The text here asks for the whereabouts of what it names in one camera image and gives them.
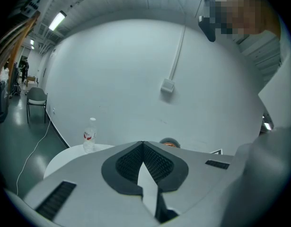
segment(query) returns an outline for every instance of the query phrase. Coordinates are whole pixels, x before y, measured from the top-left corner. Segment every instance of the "black vent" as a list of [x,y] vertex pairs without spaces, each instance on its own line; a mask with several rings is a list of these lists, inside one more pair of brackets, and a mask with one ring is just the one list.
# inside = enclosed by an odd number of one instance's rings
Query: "black vent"
[[127,180],[137,184],[139,170],[143,162],[143,149],[140,145],[116,162],[117,172]]
[[217,168],[225,169],[225,170],[229,167],[228,163],[223,163],[223,162],[213,161],[213,160],[208,160],[207,162],[205,162],[205,164],[208,164],[210,166],[214,166]]
[[144,164],[158,184],[174,169],[174,163],[148,146],[144,146]]
[[58,187],[40,204],[36,212],[43,217],[53,220],[62,205],[65,203],[71,192],[76,187],[76,184],[62,182]]

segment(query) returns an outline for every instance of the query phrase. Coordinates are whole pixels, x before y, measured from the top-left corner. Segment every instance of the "shiny floor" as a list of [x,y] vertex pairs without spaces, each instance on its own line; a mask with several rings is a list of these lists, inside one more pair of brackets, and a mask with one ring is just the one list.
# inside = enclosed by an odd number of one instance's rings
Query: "shiny floor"
[[[37,142],[45,135],[49,124],[44,110],[39,106],[30,106],[29,124],[26,119],[26,96],[14,96],[9,100],[9,113],[0,124],[0,173],[6,188],[16,193],[16,181],[26,158],[34,150]],[[38,144],[29,158],[18,182],[18,196],[23,198],[28,191],[43,179],[49,162],[66,146],[50,125],[46,137]]]

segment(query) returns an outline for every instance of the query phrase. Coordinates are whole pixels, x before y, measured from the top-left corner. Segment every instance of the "black slot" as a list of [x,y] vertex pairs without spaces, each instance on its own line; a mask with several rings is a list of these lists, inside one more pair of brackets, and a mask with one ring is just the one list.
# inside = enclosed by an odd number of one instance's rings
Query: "black slot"
[[73,183],[60,183],[54,189],[54,191],[38,206],[36,212],[49,220],[53,220],[75,187],[76,184]]
[[223,163],[223,162],[213,161],[213,160],[208,160],[207,162],[205,162],[205,164],[208,164],[210,166],[214,166],[217,168],[225,169],[225,170],[229,167],[228,163]]

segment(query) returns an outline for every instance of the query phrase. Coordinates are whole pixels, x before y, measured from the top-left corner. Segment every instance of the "plastic bottle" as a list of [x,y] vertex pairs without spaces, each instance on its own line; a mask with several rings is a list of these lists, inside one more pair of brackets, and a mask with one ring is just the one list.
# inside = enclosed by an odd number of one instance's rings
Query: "plastic bottle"
[[85,153],[94,152],[95,138],[97,136],[96,119],[90,118],[88,127],[84,130],[83,148]]

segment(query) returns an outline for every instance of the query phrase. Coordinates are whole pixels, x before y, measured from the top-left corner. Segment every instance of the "ceiling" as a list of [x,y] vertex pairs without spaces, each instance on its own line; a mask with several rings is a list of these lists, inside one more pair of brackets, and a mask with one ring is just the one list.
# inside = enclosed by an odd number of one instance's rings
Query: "ceiling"
[[[50,43],[43,43],[43,47],[46,46],[47,49],[48,44],[52,46],[58,43],[78,25],[108,13],[130,9],[162,9],[195,17],[200,3],[201,0],[41,0],[41,21],[35,35],[49,38]],[[67,17],[52,33],[48,26],[60,10]],[[233,41],[237,43],[241,53],[254,62],[266,84],[280,65],[278,39],[273,34],[264,32],[260,35],[237,35],[233,37]]]

